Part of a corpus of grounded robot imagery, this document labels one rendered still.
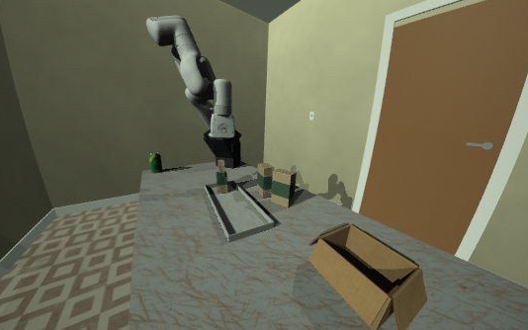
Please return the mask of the green drink can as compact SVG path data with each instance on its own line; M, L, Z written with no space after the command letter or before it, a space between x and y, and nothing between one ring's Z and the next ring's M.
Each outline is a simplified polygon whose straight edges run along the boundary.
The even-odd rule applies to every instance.
M150 170L153 173L159 173L162 171L161 157L160 154L154 154L158 152L149 153L149 164Z

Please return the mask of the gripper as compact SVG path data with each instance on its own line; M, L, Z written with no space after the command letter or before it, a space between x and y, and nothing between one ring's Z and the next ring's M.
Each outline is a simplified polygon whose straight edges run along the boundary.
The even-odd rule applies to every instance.
M208 137L211 133L213 139ZM237 137L235 137L237 134ZM241 134L235 130L234 116L232 114L225 113L214 113L211 118L211 129L204 133L204 137L212 144L212 151L215 151L215 140L216 138L230 138L231 139L231 152L233 153L234 144L240 139Z

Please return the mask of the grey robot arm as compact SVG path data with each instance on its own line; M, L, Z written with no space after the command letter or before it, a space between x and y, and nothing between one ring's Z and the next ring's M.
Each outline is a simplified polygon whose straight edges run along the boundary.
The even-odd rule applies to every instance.
M186 97L207 128L211 129L214 113L231 114L231 83L225 79L216 79L209 61L204 56L201 58L187 21L181 16L155 17L148 18L146 26L158 45L173 44L171 52L187 86ZM198 65L196 58L197 62L201 59ZM213 99L213 91L214 106L208 101Z

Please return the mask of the open brown cardboard box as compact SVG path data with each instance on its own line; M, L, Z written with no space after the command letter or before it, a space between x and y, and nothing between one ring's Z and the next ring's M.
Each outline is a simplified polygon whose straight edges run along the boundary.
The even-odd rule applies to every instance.
M397 330L405 330L428 300L419 265L356 225L323 233L309 246L315 243L309 261L371 330L393 313Z

